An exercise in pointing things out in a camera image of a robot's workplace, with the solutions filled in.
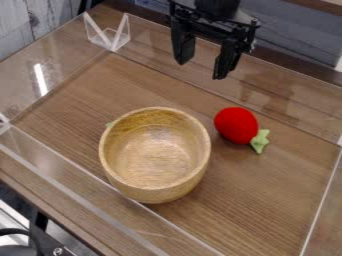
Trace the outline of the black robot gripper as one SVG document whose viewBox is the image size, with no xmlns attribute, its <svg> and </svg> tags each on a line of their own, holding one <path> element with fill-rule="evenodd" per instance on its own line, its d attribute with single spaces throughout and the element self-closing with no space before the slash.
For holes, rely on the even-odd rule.
<svg viewBox="0 0 342 256">
<path fill-rule="evenodd" d="M 186 64 L 195 54 L 197 35 L 222 41 L 213 79 L 222 80 L 235 69 L 241 52 L 255 48 L 261 22 L 239 7 L 241 0 L 169 0 L 174 58 Z"/>
</svg>

